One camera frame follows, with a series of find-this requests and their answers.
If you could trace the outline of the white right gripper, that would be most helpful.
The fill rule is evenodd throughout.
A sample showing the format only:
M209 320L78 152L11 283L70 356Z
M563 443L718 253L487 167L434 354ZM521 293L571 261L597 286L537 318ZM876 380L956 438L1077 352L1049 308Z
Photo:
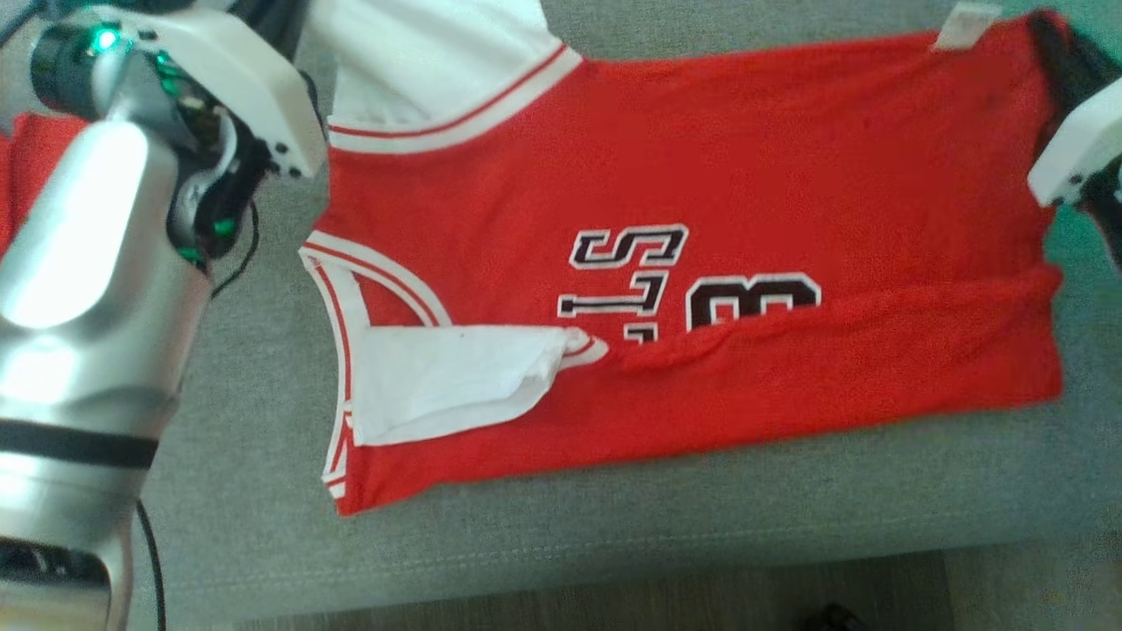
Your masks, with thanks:
M1027 188L1042 208L1078 202L1091 176L1121 152L1118 61L1057 11L1033 11L1027 24L1055 106L1054 138L1027 173Z

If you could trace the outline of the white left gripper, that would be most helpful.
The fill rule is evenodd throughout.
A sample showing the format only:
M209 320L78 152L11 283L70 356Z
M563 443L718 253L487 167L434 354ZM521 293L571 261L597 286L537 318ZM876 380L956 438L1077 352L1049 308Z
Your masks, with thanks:
M327 140L295 60L309 0L234 1L233 15L206 7L130 13L130 39L169 61L270 150L294 177L324 167Z

